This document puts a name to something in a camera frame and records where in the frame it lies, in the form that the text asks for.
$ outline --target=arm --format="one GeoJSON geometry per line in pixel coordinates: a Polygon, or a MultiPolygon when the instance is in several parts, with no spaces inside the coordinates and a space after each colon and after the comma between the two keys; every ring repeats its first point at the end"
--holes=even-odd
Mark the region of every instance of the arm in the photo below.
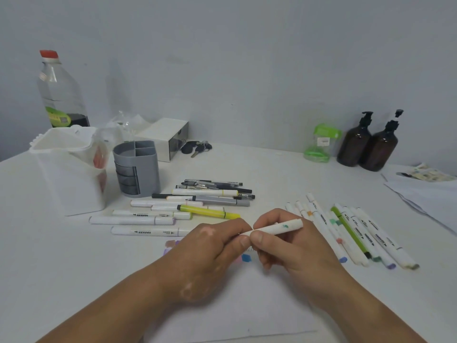
{"type": "MultiPolygon", "coordinates": [[[[254,229],[297,218],[274,209],[262,215],[254,229]]],[[[300,230],[278,236],[257,231],[250,239],[264,268],[283,265],[308,299],[335,320],[350,342],[425,343],[346,272],[309,220],[303,219],[300,230]]]]}
{"type": "Polygon", "coordinates": [[[242,219],[200,224],[176,247],[135,272],[37,343],[137,343],[165,308],[209,295],[249,246],[242,219]]]}

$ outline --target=forearm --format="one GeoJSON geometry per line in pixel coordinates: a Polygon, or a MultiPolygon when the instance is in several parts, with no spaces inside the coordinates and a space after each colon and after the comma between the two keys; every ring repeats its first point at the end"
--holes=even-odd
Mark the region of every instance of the forearm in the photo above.
{"type": "Polygon", "coordinates": [[[338,295],[327,312],[351,343],[425,342],[395,313],[355,281],[338,295]]]}
{"type": "Polygon", "coordinates": [[[137,343],[167,306],[154,265],[135,272],[37,343],[137,343]]]}

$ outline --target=person's left hand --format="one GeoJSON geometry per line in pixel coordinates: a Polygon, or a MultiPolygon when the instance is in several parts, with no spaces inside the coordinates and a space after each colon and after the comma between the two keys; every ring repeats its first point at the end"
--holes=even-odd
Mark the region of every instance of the person's left hand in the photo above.
{"type": "Polygon", "coordinates": [[[249,237],[237,236],[249,230],[240,218],[200,224],[154,262],[151,266],[167,300],[193,302],[209,295],[231,263],[249,248],[249,237]]]}

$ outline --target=red bottle cap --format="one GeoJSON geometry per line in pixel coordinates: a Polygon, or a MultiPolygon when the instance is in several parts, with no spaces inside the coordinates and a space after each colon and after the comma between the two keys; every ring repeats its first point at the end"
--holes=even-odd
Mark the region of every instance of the red bottle cap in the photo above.
{"type": "Polygon", "coordinates": [[[41,57],[45,57],[48,59],[58,59],[59,56],[57,52],[54,50],[40,50],[41,57]]]}

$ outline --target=white box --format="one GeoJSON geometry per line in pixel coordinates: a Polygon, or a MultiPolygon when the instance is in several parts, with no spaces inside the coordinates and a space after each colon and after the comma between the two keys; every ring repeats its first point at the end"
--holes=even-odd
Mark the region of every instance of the white box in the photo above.
{"type": "Polygon", "coordinates": [[[170,162],[173,156],[187,142],[189,122],[185,120],[162,118],[147,129],[135,135],[135,140],[154,141],[157,160],[170,162]]]}

